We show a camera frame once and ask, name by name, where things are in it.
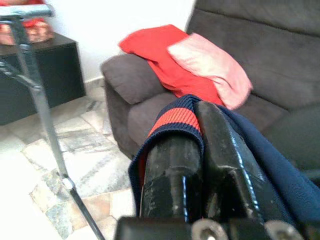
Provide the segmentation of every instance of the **pink towel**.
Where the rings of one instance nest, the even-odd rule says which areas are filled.
[[[192,33],[167,48],[171,57],[192,74],[213,81],[228,109],[240,107],[253,88],[246,72],[227,52]]]

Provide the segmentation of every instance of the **black plastic part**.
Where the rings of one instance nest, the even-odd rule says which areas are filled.
[[[219,108],[200,101],[195,104],[195,114],[205,144],[204,217],[218,222],[229,218],[261,223],[290,220],[277,205],[279,198],[253,154]]]
[[[228,236],[231,240],[271,240],[264,226],[252,219],[230,219]]]
[[[122,217],[114,240],[191,240],[191,226],[183,220]]]
[[[181,218],[192,223],[202,217],[200,150],[187,135],[164,137],[149,152],[141,198],[141,217]]]

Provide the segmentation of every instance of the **sofa armrest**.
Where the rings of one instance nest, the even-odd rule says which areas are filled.
[[[117,55],[101,65],[104,80],[129,104],[137,104],[167,90],[148,62],[134,54]]]

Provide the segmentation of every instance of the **white wall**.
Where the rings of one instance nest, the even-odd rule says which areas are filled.
[[[53,30],[78,42],[85,81],[101,77],[100,64],[119,53],[118,42],[143,28],[173,24],[184,30],[194,0],[47,0]]]

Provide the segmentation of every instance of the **folded clothing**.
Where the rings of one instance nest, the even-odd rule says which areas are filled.
[[[246,72],[227,52],[192,33],[168,47],[172,58],[196,76],[213,81],[218,95],[228,109],[240,107],[253,88]]]
[[[136,31],[120,42],[119,46],[128,54],[147,59],[161,84],[177,97],[192,94],[210,103],[222,105],[210,79],[195,76],[182,68],[168,53],[169,46],[186,37],[188,35],[177,27],[165,25]]]

